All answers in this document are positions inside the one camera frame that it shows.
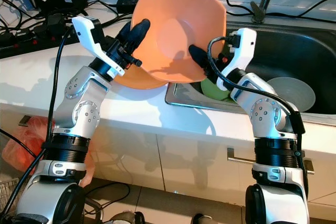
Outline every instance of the stainless steel sink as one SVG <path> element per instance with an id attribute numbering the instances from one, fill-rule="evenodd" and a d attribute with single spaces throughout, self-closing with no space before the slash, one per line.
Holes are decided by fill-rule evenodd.
<path id="1" fill-rule="evenodd" d="M 254 58 L 246 72 L 268 81 L 275 77 L 300 79 L 313 88 L 316 102 L 302 113 L 305 122 L 336 125 L 336 31 L 278 25 L 227 23 L 227 33 L 242 27 L 257 31 Z M 172 105 L 244 113 L 236 104 L 202 94 L 199 82 L 169 85 Z"/>

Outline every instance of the dish rack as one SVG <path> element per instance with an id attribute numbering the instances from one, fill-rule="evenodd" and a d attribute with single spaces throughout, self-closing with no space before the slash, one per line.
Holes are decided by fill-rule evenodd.
<path id="1" fill-rule="evenodd" d="M 7 201 L 9 200 L 12 192 L 14 191 L 14 188 L 16 187 L 16 185 L 18 184 L 19 182 L 19 179 L 18 178 L 14 178 L 14 179 L 11 179 L 11 180 L 8 180 L 8 181 L 5 181 L 5 182 L 0 182 L 0 211 L 2 211 L 5 206 L 6 206 L 6 203 Z M 13 214 L 16 207 L 17 207 L 17 204 L 18 204 L 18 201 L 26 187 L 26 184 L 27 183 L 24 183 L 23 186 L 21 187 L 18 195 L 16 196 L 16 199 L 14 200 L 14 203 L 9 211 L 9 214 Z"/>

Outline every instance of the kitchen counter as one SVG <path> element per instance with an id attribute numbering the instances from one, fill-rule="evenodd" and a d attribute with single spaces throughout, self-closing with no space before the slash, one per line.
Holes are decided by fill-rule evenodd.
<path id="1" fill-rule="evenodd" d="M 89 14 L 102 22 L 113 18 L 103 9 L 91 9 Z M 249 22 L 250 17 L 229 20 Z M 270 24 L 307 26 L 336 30 L 336 25 L 266 18 Z M 125 22 L 104 30 L 115 36 Z M 0 60 L 0 108 L 28 114 L 47 115 L 57 48 L 33 52 Z M 58 92 L 55 107 L 63 99 L 68 80 L 93 56 L 80 44 L 65 46 L 60 62 Z M 101 123 L 124 129 L 175 135 L 204 141 L 225 141 L 228 146 L 251 148 L 254 145 L 249 118 L 242 114 L 183 108 L 165 103 L 167 85 L 152 90 L 135 90 L 113 83 L 101 106 Z M 336 127 L 305 123 L 302 147 L 312 152 L 336 154 Z"/>

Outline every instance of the faucet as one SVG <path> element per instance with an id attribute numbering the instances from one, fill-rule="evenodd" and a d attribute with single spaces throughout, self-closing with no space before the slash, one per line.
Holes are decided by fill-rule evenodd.
<path id="1" fill-rule="evenodd" d="M 264 22 L 264 19 L 266 16 L 266 10 L 267 10 L 269 2 L 270 0 L 261 0 L 259 6 L 254 1 L 250 2 L 250 5 L 254 12 L 254 16 L 252 17 L 253 23 L 263 23 Z"/>

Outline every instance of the orange bowl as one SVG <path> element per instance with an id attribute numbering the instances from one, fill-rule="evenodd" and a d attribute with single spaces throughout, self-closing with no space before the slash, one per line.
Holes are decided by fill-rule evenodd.
<path id="1" fill-rule="evenodd" d="M 117 83 L 133 89 L 155 89 L 167 84 L 150 76 L 146 71 L 132 65 L 123 76 L 116 76 Z"/>
<path id="2" fill-rule="evenodd" d="M 218 0 L 139 0 L 131 26 L 147 18 L 151 27 L 133 55 L 156 79 L 189 83 L 205 79 L 189 54 L 191 44 L 206 50 L 210 40 L 225 36 L 226 10 Z M 213 46 L 217 58 L 223 43 Z"/>

